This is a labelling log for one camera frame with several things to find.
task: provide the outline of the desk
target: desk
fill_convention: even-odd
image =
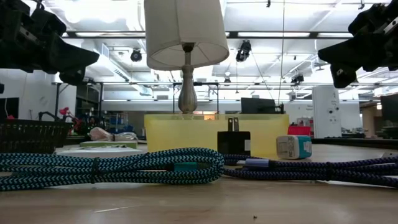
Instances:
[[[387,150],[314,145],[313,161],[380,157]],[[85,184],[0,192],[1,224],[397,223],[398,190],[314,181],[206,185]]]

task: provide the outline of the yellow translucent box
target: yellow translucent box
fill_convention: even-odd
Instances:
[[[276,139],[286,135],[287,114],[147,114],[145,129],[149,152],[181,147],[217,150],[217,132],[228,130],[228,118],[239,118],[239,130],[250,131],[251,155],[276,158]]]

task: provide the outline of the coiled cable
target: coiled cable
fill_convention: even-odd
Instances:
[[[197,162],[203,169],[166,171],[171,164]],[[107,159],[47,154],[0,154],[0,191],[42,189],[95,182],[205,184],[223,172],[223,156],[211,149],[192,147]]]
[[[261,159],[241,155],[224,155],[226,165],[238,161]],[[255,180],[335,180],[359,184],[398,187],[398,157],[386,157],[350,162],[283,162],[267,161],[268,167],[224,169],[224,175]]]

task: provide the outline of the lamp shade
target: lamp shade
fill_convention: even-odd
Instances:
[[[184,43],[195,43],[194,68],[228,58],[223,15],[218,0],[145,0],[147,65],[156,70],[180,70]]]

